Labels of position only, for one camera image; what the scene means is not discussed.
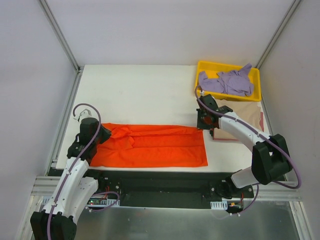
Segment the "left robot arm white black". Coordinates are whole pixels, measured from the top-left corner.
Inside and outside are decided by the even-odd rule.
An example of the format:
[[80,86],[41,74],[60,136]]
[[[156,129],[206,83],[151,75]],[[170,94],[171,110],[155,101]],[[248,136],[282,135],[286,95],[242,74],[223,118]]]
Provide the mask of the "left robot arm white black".
[[99,177],[86,176],[98,145],[111,137],[111,132],[98,119],[80,121],[79,133],[68,148],[66,166],[52,196],[41,211],[35,211],[30,224],[36,240],[73,240],[82,211],[93,194],[105,191]]

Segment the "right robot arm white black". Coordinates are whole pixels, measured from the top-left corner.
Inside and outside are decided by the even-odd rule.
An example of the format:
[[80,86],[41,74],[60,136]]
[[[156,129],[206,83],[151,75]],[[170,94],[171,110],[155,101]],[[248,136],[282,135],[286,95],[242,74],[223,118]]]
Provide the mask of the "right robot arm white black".
[[291,172],[287,144],[281,135],[269,135],[241,119],[231,108],[218,107],[210,95],[197,98],[198,126],[201,129],[221,129],[244,144],[252,153],[251,166],[233,173],[225,184],[225,192],[237,197],[243,187],[268,185]]

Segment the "orange t shirt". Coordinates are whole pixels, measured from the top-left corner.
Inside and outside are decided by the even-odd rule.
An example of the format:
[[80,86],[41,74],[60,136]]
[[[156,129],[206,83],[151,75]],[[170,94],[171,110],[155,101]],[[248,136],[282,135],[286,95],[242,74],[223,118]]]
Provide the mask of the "orange t shirt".
[[203,132],[182,125],[104,123],[111,137],[98,145],[91,167],[198,168],[208,166]]

